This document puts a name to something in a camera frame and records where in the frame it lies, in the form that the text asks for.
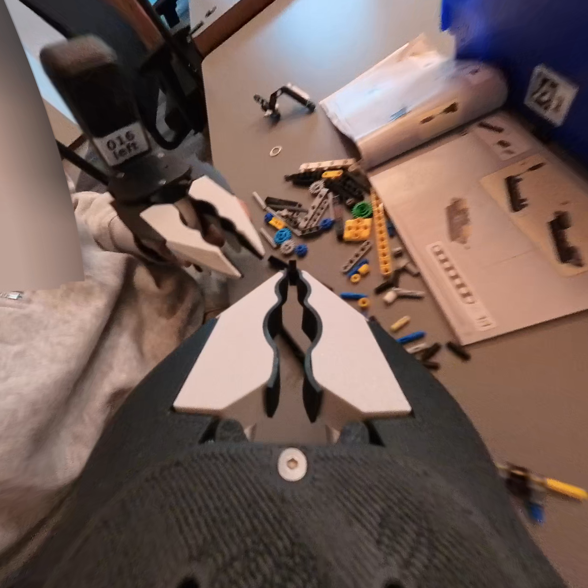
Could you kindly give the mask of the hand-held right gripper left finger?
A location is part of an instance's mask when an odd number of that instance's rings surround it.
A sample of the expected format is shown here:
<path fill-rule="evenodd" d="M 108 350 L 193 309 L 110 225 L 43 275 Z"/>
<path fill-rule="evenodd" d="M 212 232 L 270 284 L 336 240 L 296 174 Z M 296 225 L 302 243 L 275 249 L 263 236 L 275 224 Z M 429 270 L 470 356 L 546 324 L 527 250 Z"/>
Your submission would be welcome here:
<path fill-rule="evenodd" d="M 235 420 L 252 439 L 279 402 L 279 353 L 274 319 L 287 298 L 279 272 L 223 311 L 173 402 L 178 413 Z"/>

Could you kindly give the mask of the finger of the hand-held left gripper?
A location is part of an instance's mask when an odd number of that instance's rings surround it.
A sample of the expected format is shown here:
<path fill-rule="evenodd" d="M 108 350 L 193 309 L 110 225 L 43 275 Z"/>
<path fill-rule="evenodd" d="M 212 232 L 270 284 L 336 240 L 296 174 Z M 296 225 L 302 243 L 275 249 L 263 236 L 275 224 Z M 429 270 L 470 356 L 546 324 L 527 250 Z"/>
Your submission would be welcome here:
<path fill-rule="evenodd" d="M 226 236 L 257 258 L 265 257 L 261 237 L 239 198 L 209 177 L 194 180 L 188 196 L 201 219 L 216 223 Z"/>
<path fill-rule="evenodd" d="M 198 229 L 183 223 L 180 211 L 173 204 L 153 205 L 140 217 L 165 241 L 177 257 L 202 269 L 209 269 L 226 277 L 240 279 L 242 273 L 224 255 L 221 248 L 208 243 Z"/>

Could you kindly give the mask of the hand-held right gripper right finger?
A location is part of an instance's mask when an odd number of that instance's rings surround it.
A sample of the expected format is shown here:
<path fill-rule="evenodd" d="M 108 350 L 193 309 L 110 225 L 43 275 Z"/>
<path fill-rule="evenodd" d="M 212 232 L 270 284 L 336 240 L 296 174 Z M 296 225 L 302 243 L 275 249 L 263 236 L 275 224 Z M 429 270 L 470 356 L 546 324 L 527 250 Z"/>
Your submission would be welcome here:
<path fill-rule="evenodd" d="M 305 270 L 296 271 L 305 354 L 303 403 L 336 442 L 353 422 L 407 417 L 412 408 L 371 324 Z"/>

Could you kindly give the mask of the pile of lego pieces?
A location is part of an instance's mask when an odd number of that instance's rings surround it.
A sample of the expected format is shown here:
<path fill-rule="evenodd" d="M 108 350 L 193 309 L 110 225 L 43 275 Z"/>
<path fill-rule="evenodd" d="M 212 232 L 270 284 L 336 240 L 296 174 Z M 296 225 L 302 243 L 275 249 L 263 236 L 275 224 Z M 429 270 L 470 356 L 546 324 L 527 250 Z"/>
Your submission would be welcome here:
<path fill-rule="evenodd" d="M 266 227 L 259 234 L 270 246 L 272 269 L 286 270 L 291 259 L 305 259 L 309 241 L 332 233 L 337 243 L 355 247 L 348 249 L 340 269 L 349 286 L 362 284 L 372 272 L 380 276 L 371 293 L 339 293 L 370 322 L 380 324 L 373 314 L 376 300 L 389 307 L 399 300 L 423 299 L 423 291 L 401 287 L 404 274 L 418 277 L 420 273 L 402 247 L 391 246 L 393 224 L 354 159 L 302 164 L 284 180 L 307 190 L 312 200 L 303 203 L 252 193 L 264 214 Z"/>

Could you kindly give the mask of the open lego instruction booklet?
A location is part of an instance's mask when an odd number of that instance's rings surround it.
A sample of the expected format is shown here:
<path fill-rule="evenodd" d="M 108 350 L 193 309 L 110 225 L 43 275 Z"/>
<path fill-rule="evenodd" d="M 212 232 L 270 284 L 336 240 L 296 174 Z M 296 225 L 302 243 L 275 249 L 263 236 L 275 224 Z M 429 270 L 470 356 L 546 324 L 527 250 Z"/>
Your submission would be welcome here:
<path fill-rule="evenodd" d="M 587 310 L 587 183 L 507 90 L 421 35 L 320 103 L 463 345 Z"/>

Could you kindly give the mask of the yellow and black lego assembly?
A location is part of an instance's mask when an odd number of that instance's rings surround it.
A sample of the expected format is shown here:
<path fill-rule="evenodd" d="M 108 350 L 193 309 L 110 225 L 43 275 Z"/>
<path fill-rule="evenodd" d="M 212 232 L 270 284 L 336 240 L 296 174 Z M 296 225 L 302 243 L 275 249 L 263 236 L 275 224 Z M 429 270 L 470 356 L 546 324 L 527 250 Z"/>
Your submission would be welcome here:
<path fill-rule="evenodd" d="M 511 463 L 496 463 L 495 466 L 508 491 L 519 500 L 529 520 L 536 525 L 545 521 L 543 501 L 547 494 L 577 502 L 587 500 L 587 491 L 573 484 L 541 476 Z"/>

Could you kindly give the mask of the person's left hand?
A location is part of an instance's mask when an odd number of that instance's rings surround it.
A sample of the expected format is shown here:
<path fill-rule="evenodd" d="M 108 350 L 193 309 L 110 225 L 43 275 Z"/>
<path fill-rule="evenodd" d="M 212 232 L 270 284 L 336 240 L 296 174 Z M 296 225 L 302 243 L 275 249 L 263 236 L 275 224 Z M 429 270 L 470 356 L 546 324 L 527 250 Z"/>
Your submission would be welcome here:
<path fill-rule="evenodd" d="M 198 231 L 205 242 L 222 247 L 226 239 L 214 217 L 202 211 L 193 201 L 182 199 L 175 204 L 180 218 L 188 228 Z"/>

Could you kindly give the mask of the grey zip sweatshirt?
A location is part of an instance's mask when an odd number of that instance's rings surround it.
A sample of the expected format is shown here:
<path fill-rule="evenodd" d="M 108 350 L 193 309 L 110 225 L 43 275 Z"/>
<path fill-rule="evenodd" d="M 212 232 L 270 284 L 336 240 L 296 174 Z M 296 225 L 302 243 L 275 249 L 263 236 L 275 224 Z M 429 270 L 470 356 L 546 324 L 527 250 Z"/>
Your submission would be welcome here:
<path fill-rule="evenodd" d="M 71 195 L 85 278 L 1 295 L 1 560 L 42 541 L 138 383 L 228 305 L 140 245 L 111 197 Z"/>

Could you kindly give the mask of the blue plastic bin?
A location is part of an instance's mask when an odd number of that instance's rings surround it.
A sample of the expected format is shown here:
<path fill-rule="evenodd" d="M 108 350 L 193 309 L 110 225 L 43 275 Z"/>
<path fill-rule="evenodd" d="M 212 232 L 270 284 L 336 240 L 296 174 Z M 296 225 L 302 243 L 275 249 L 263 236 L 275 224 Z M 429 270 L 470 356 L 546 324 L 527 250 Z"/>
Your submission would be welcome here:
<path fill-rule="evenodd" d="M 509 101 L 525 105 L 533 71 L 546 66 L 576 90 L 561 128 L 587 126 L 587 1 L 442 1 L 440 28 L 454 36 L 459 58 L 497 65 Z"/>

